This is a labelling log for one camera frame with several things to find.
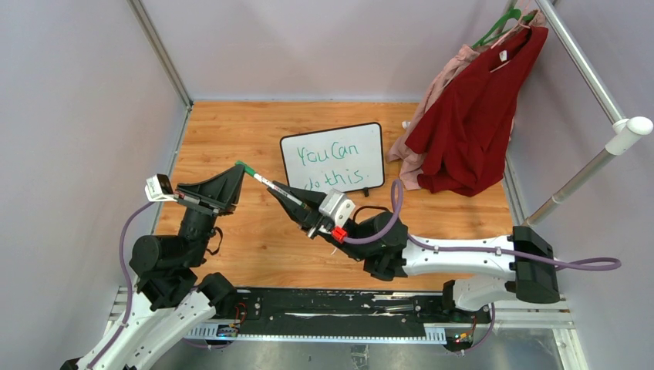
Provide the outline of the green marker cap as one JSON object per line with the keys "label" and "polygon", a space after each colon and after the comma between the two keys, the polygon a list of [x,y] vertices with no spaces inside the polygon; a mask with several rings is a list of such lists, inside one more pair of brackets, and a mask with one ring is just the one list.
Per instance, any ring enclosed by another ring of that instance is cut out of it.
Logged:
{"label": "green marker cap", "polygon": [[252,167],[250,167],[249,165],[247,165],[246,163],[244,163],[244,162],[242,162],[240,160],[236,161],[235,165],[240,165],[240,166],[244,167],[245,173],[248,174],[251,177],[255,177],[256,174],[257,174],[256,171]]}

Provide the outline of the white whiteboard marker pen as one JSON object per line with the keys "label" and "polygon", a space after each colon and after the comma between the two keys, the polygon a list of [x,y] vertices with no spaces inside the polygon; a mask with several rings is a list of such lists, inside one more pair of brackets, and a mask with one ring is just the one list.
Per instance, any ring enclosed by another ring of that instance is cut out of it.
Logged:
{"label": "white whiteboard marker pen", "polygon": [[255,180],[257,180],[259,183],[264,184],[269,190],[272,190],[274,193],[277,193],[281,195],[283,198],[286,200],[290,200],[292,203],[300,206],[301,208],[307,208],[307,205],[302,202],[300,199],[295,197],[294,195],[290,194],[286,190],[283,190],[280,186],[275,185],[272,181],[268,180],[267,178],[263,177],[260,173],[256,171],[256,176],[252,177]]}

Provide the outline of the white whiteboard black frame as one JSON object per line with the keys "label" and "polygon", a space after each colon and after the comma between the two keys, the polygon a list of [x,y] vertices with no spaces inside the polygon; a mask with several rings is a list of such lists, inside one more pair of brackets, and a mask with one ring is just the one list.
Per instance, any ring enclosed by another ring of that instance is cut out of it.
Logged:
{"label": "white whiteboard black frame", "polygon": [[284,136],[280,150],[290,187],[347,193],[386,182],[383,131],[378,122]]}

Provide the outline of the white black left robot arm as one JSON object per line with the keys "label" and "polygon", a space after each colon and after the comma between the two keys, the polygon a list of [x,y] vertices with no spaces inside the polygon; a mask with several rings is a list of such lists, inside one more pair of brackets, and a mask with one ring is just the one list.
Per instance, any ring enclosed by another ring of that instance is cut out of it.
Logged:
{"label": "white black left robot arm", "polygon": [[172,187],[165,174],[147,178],[148,203],[185,207],[175,235],[143,235],[122,260],[126,307],[99,343],[64,369],[150,369],[193,327],[215,316],[230,317],[236,308],[236,288],[220,273],[197,279],[210,239],[219,234],[217,219],[234,213],[246,173],[237,164],[208,180]]}

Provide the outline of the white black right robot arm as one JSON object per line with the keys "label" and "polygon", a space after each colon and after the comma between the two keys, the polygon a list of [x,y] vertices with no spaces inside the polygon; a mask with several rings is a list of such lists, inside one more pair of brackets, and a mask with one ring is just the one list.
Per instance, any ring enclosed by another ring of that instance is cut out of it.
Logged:
{"label": "white black right robot arm", "polygon": [[307,237],[320,237],[381,281],[422,274],[461,273],[466,279],[444,283],[440,303],[449,321],[461,321],[496,301],[554,304],[560,301],[553,249],[528,226],[508,235],[476,240],[449,240],[412,235],[400,220],[399,184],[392,185],[394,204],[362,222],[351,216],[355,205],[345,193],[329,193],[266,182],[291,220]]}

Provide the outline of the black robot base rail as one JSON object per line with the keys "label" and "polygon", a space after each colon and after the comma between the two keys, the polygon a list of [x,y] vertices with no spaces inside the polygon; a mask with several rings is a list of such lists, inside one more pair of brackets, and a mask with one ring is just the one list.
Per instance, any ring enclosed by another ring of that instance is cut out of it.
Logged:
{"label": "black robot base rail", "polygon": [[570,311],[556,304],[499,301],[495,309],[444,310],[436,291],[357,291],[239,288],[236,304],[193,327],[194,341],[397,343],[453,346],[474,343],[488,328],[574,328]]}

